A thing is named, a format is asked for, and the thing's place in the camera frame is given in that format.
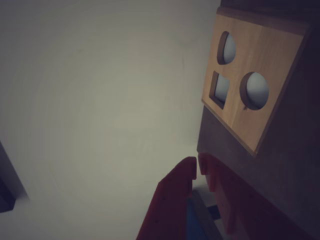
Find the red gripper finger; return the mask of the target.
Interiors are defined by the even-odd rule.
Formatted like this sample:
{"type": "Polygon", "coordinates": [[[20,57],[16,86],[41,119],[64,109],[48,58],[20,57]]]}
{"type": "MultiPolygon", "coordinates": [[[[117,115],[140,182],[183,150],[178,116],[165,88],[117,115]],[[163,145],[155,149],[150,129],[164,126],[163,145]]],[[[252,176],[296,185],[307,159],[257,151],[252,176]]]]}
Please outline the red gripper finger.
{"type": "Polygon", "coordinates": [[[197,178],[197,158],[181,160],[157,185],[138,240],[185,240],[187,205],[197,178]]]}
{"type": "Polygon", "coordinates": [[[225,232],[233,240],[312,239],[218,158],[199,153],[198,162],[214,193],[225,232]]]}

